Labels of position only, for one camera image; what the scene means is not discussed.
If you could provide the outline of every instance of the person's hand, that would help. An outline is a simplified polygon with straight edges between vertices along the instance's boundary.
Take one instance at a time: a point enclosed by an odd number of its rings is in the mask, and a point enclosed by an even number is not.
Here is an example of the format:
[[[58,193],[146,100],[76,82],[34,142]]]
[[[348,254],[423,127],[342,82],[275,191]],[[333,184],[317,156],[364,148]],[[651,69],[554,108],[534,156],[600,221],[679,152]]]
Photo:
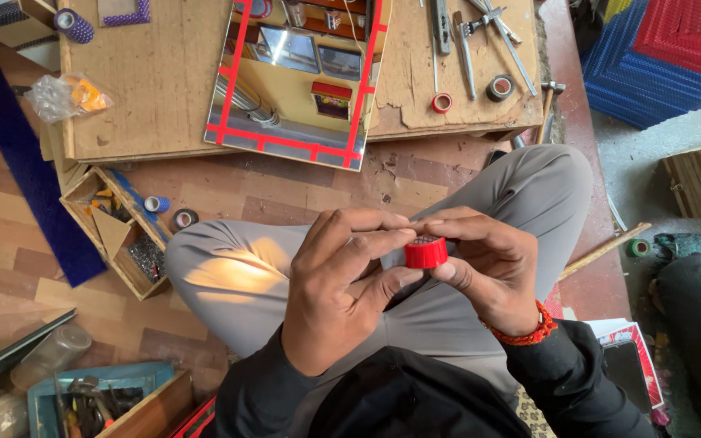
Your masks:
[[[422,217],[411,228],[456,242],[463,260],[449,257],[432,269],[432,276],[465,294],[485,324],[513,337],[537,330],[538,240],[533,235],[466,206]]]
[[[382,210],[341,209],[323,212],[310,227],[291,261],[280,334],[288,361],[302,374],[322,374],[350,353],[375,330],[391,297],[423,276],[396,266],[354,283],[371,260],[415,239],[408,223]]]

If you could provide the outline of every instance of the black jacket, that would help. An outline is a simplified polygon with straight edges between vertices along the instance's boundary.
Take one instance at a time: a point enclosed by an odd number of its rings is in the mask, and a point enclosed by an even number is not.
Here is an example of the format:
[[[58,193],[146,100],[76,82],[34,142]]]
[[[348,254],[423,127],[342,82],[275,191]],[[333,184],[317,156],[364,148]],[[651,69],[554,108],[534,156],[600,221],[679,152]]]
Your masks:
[[[539,344],[513,347],[508,370],[558,436],[652,437],[623,391],[602,373],[587,324],[558,320]],[[218,391],[216,421],[202,436],[285,436],[300,400],[318,383],[269,343],[232,365]],[[402,348],[385,347],[340,379],[318,408],[310,437],[531,436],[486,379]]]

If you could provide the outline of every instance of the green tape roll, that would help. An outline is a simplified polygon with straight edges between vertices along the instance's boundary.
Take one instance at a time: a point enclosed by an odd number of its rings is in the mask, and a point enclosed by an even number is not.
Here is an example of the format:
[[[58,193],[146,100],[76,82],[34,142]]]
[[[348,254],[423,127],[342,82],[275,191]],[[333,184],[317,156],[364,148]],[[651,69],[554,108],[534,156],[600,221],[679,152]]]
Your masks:
[[[650,253],[650,243],[644,238],[633,238],[626,246],[626,253],[630,257],[644,257]]]

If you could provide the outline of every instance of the sleeve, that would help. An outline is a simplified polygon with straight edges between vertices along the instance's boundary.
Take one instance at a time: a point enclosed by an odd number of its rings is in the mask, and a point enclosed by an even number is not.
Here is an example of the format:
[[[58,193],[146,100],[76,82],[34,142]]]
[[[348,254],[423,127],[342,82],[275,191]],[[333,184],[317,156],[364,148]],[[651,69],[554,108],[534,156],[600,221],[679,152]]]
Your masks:
[[[217,436],[286,436],[294,411],[319,377],[286,358],[280,326],[267,345],[229,368],[216,399]]]
[[[557,436],[653,437],[624,391],[602,372],[602,351],[587,324],[556,320],[541,343],[502,344],[507,367]]]

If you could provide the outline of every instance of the purple frame piece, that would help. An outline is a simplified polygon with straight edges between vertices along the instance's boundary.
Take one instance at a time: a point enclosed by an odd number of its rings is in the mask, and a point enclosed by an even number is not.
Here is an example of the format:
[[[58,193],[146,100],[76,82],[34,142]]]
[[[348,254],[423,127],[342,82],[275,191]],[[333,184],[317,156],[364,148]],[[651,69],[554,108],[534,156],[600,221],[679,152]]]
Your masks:
[[[137,0],[137,12],[133,14],[111,15],[102,18],[107,27],[145,24],[151,22],[151,0]]]

